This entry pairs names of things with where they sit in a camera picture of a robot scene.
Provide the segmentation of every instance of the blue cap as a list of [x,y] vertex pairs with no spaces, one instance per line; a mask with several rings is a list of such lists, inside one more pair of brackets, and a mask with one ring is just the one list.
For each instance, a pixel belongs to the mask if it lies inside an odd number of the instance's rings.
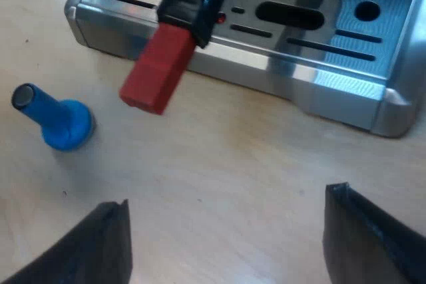
[[76,100],[57,101],[34,84],[18,86],[12,105],[41,126],[45,142],[60,151],[84,144],[94,128],[92,114]]

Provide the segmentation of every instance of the wooden table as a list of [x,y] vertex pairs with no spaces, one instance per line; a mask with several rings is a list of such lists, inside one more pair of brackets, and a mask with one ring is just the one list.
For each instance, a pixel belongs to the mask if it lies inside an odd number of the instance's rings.
[[[400,140],[187,72],[164,116],[118,98],[132,62],[82,47],[66,0],[0,0],[0,280],[99,202],[130,200],[131,283],[329,283],[325,185],[351,185],[426,233],[426,121]],[[33,82],[89,105],[97,131],[50,149],[12,109]]]

